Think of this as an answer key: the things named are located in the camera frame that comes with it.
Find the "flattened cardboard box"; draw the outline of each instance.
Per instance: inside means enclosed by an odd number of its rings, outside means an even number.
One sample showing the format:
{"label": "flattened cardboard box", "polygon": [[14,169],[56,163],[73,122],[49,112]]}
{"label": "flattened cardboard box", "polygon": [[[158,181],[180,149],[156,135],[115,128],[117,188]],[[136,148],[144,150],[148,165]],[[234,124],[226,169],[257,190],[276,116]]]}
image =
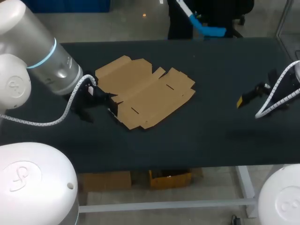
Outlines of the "flattened cardboard box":
{"label": "flattened cardboard box", "polygon": [[152,65],[144,59],[131,60],[128,56],[96,70],[98,87],[112,93],[117,105],[117,119],[129,129],[144,129],[158,124],[195,93],[194,81],[184,73],[160,67],[152,73]]}

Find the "white table frame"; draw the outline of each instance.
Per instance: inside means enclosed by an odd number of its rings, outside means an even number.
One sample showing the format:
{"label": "white table frame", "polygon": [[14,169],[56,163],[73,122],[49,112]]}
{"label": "white table frame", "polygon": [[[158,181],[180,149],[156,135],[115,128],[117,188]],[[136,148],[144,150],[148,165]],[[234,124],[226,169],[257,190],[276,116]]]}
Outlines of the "white table frame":
{"label": "white table frame", "polygon": [[[267,175],[265,181],[274,172],[281,169],[283,166],[284,165],[274,165],[269,174]],[[246,212],[248,218],[256,218],[258,216],[257,198],[260,193],[261,187],[259,188],[259,191],[255,193],[247,166],[236,166],[236,171],[238,174],[239,184],[244,197],[241,199],[89,205],[80,206],[79,213],[246,205]]]}

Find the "blue object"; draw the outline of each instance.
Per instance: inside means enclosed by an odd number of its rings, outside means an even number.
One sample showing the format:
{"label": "blue object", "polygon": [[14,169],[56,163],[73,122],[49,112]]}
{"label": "blue object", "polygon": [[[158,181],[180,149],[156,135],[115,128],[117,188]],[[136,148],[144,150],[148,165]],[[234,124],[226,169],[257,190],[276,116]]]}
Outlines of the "blue object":
{"label": "blue object", "polygon": [[105,13],[110,0],[23,0],[33,13]]}
{"label": "blue object", "polygon": [[211,37],[224,37],[226,33],[226,28],[219,28],[219,27],[203,27],[202,24],[196,19],[194,15],[189,17],[191,23],[194,27],[196,27],[200,33],[205,36]]}
{"label": "blue object", "polygon": [[53,45],[51,51],[49,52],[49,54],[43,60],[41,60],[40,62],[38,62],[37,64],[35,64],[33,66],[30,66],[30,67],[27,67],[27,69],[33,69],[35,67],[38,67],[38,66],[42,65],[44,62],[46,62],[50,58],[50,56],[52,56],[55,48],[56,48],[56,39],[54,38],[54,45]]}

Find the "cardboard flap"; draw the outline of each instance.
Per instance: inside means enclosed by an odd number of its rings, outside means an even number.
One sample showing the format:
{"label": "cardboard flap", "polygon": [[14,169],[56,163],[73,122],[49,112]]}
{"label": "cardboard flap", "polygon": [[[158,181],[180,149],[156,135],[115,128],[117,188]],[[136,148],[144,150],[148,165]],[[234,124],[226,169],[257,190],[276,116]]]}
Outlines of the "cardboard flap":
{"label": "cardboard flap", "polygon": [[170,71],[160,79],[167,84],[170,88],[181,93],[185,92],[188,88],[191,88],[195,82],[188,78],[184,73],[171,68]]}
{"label": "cardboard flap", "polygon": [[98,87],[104,92],[119,95],[127,90],[133,90],[141,80],[150,75],[152,75],[151,63],[144,59],[132,60],[111,71],[109,75],[100,76]]}
{"label": "cardboard flap", "polygon": [[112,71],[124,66],[129,62],[131,62],[131,59],[128,56],[124,55],[121,58],[118,58],[117,60],[112,61],[111,63],[101,67],[100,69],[97,69],[95,75],[98,79],[101,79],[104,76],[110,74]]}
{"label": "cardboard flap", "polygon": [[144,123],[146,120],[134,108],[122,102],[118,105],[118,120],[128,129],[133,129]]}
{"label": "cardboard flap", "polygon": [[128,89],[124,91],[123,93],[120,93],[117,96],[112,97],[112,100],[116,103],[120,103],[123,101],[128,100],[129,98],[133,97],[134,95],[137,95],[139,92],[153,84],[155,81],[157,81],[163,74],[165,73],[165,70],[161,67],[158,68],[152,75],[145,77],[145,79],[141,80],[139,84],[132,87],[132,89]]}
{"label": "cardboard flap", "polygon": [[172,112],[174,112],[176,109],[178,109],[180,106],[185,104],[193,95],[195,94],[195,91],[193,89],[188,89],[186,93],[184,93],[177,101],[175,101],[170,106],[167,106],[164,110],[156,114],[154,117],[146,121],[141,125],[142,128],[147,129],[150,128],[156,124],[158,124],[160,121],[162,121],[164,118],[166,118],[168,115],[170,115]]}

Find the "logo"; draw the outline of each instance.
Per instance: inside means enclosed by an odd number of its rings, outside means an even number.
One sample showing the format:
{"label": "logo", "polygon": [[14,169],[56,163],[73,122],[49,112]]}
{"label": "logo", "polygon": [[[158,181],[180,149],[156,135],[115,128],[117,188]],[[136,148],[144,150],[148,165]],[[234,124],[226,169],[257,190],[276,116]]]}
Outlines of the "logo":
{"label": "logo", "polygon": [[300,187],[283,189],[276,198],[276,210],[284,220],[300,222]]}
{"label": "logo", "polygon": [[42,181],[40,168],[29,161],[19,161],[10,164],[3,170],[2,176],[6,191],[9,192],[34,188]]}
{"label": "logo", "polygon": [[18,76],[10,77],[6,84],[6,90],[13,98],[22,96],[25,92],[25,85],[22,78]]}

